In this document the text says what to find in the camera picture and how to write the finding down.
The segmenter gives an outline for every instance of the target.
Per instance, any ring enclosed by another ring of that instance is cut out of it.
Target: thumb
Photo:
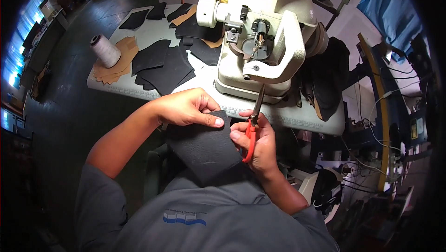
[[[234,143],[238,144],[243,149],[246,149],[246,150],[249,149],[250,140],[249,140],[248,136],[246,136],[243,132],[241,132],[239,130],[234,130],[231,132],[231,134],[229,134],[229,136],[231,137],[231,139]]]
[[[203,114],[201,112],[197,112],[197,114],[194,116],[193,122],[216,128],[222,127],[224,124],[224,121],[221,118],[210,114]]]

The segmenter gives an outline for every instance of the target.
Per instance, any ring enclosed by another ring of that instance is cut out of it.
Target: scissors blade
[[[262,88],[260,89],[259,96],[257,97],[257,101],[254,106],[253,113],[251,115],[251,122],[253,123],[253,125],[257,124],[257,119],[259,117],[260,107],[262,106],[264,94],[265,94],[265,84],[263,84]]]

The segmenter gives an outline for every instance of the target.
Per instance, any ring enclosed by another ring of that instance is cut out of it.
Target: gray shirt
[[[119,184],[86,164],[75,208],[81,251],[339,251],[313,206],[290,216],[248,180],[200,188],[184,173],[128,219]]]

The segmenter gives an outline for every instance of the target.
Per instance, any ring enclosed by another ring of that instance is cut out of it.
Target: red scissors handle
[[[246,128],[245,135],[248,136],[250,143],[249,143],[249,150],[243,153],[243,163],[248,163],[251,161],[254,153],[254,146],[256,144],[256,127],[251,125],[251,120],[248,119],[248,127]]]

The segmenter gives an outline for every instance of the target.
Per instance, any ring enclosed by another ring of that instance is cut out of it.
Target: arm
[[[240,116],[247,117],[252,114],[252,110],[240,112]],[[260,113],[259,132],[253,159],[249,166],[257,175],[265,189],[265,193],[271,201],[284,212],[293,215],[296,212],[307,208],[308,202],[299,191],[291,186],[283,174],[279,171],[276,162],[276,139],[271,124],[265,115]],[[239,122],[231,127],[231,139],[243,147],[249,149],[249,138],[244,132],[248,123]]]
[[[123,123],[100,138],[86,162],[115,178],[132,155],[163,122],[176,125],[199,123],[223,126],[223,120],[209,115],[220,106],[202,88],[165,95],[132,113]]]

